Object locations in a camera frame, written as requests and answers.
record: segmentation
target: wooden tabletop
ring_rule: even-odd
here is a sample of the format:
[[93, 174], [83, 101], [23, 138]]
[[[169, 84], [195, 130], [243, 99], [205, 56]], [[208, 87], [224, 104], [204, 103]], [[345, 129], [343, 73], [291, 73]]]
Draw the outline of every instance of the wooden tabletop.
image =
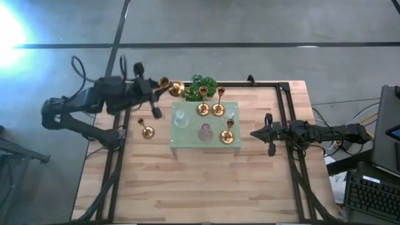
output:
[[[289, 83], [297, 119], [313, 124], [306, 83]], [[289, 119], [285, 95], [283, 98]], [[222, 100], [239, 104], [242, 149], [236, 157], [227, 149], [191, 149], [178, 151], [178, 160], [175, 160], [169, 148], [171, 104], [180, 99], [167, 94], [161, 97], [162, 119], [153, 119], [149, 104], [131, 113], [115, 223], [298, 222], [284, 142], [276, 142], [276, 155], [269, 157], [268, 145], [250, 136], [251, 131], [264, 126], [266, 113], [272, 113], [274, 121], [280, 121], [276, 90], [228, 87]], [[146, 125], [156, 130], [152, 139], [142, 137], [142, 127], [136, 123], [138, 118], [144, 118]], [[97, 115], [95, 126], [110, 129], [112, 125], [112, 116], [105, 112]], [[99, 147], [92, 142], [88, 154]], [[105, 161], [106, 150], [86, 160], [73, 219], [82, 215], [97, 196]], [[337, 216], [322, 151], [310, 147], [306, 164], [313, 192], [325, 208]], [[303, 206], [307, 212], [305, 200]], [[107, 215], [108, 202], [104, 210]]]

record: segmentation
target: robotic arm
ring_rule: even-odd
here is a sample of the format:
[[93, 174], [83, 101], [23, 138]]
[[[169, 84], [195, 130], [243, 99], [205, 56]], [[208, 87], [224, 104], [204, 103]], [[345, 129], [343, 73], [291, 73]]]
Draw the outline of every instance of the robotic arm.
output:
[[100, 113], [105, 104], [107, 113], [116, 114], [132, 106], [141, 106], [142, 103], [149, 102], [154, 118], [159, 119], [162, 117], [162, 112], [157, 106], [160, 96], [166, 91], [173, 96], [179, 96], [184, 91], [181, 81], [169, 81], [166, 77], [161, 78], [159, 82], [150, 78], [144, 79], [141, 62], [134, 65], [134, 73], [135, 79], [126, 80], [126, 76], [102, 77], [94, 81], [93, 87], [81, 90], [72, 97], [48, 99], [41, 110], [42, 125], [46, 129], [72, 130], [82, 134], [86, 139], [97, 139], [108, 149], [117, 148], [121, 137], [118, 130], [99, 129], [74, 119], [70, 113], [79, 111]]
[[351, 143], [365, 144], [371, 140], [365, 127], [360, 124], [349, 124], [344, 126], [321, 127], [311, 125], [307, 121], [295, 120], [288, 127], [282, 127], [280, 122], [273, 122], [273, 115], [267, 113], [265, 126], [250, 133], [264, 143], [269, 143], [268, 155], [275, 155], [275, 144], [273, 141], [291, 141], [295, 149], [307, 149], [313, 142], [323, 141], [349, 141]]

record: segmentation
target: green leaves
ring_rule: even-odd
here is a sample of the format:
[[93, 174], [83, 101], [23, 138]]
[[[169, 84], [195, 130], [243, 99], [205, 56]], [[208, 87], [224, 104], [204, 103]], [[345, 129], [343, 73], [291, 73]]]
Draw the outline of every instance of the green leaves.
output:
[[217, 91], [218, 83], [211, 77], [203, 77], [202, 75], [195, 74], [192, 77], [192, 85], [189, 87], [189, 90], [185, 90], [185, 100], [202, 101], [203, 97], [199, 93], [201, 86], [208, 88], [207, 97], [211, 98]]

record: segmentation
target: concrete floor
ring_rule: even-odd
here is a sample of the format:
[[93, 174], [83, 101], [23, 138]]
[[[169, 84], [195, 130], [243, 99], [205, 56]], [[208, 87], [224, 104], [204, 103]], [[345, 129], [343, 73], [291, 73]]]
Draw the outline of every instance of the concrete floor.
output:
[[[123, 4], [6, 0], [0, 10], [7, 9], [21, 25], [24, 44], [111, 44]], [[399, 41], [399, 23], [390, 0], [132, 0], [121, 43]], [[0, 49], [7, 38], [1, 35]], [[40, 108], [45, 99], [79, 88], [81, 78], [69, 65], [72, 55], [82, 59], [90, 78], [100, 78], [111, 49], [1, 52], [7, 53], [0, 56], [0, 124], [6, 137], [51, 154], [48, 164], [30, 164], [9, 224], [68, 221], [88, 142], [71, 131], [44, 129]], [[130, 66], [142, 61], [146, 76], [154, 79], [204, 74], [243, 80], [252, 74], [257, 80], [306, 80], [311, 102], [331, 125], [344, 124], [378, 102], [381, 86], [398, 84], [400, 71], [398, 47], [120, 49], [117, 58], [122, 53]], [[119, 74], [119, 67], [112, 73]], [[75, 116], [93, 122], [82, 113]], [[373, 132], [374, 126], [368, 129]]]

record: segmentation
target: black keyboard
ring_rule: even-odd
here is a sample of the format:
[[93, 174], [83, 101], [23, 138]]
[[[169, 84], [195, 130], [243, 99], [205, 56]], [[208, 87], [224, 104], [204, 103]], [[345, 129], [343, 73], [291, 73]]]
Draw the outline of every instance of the black keyboard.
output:
[[344, 205], [400, 224], [400, 187], [388, 182], [349, 172]]

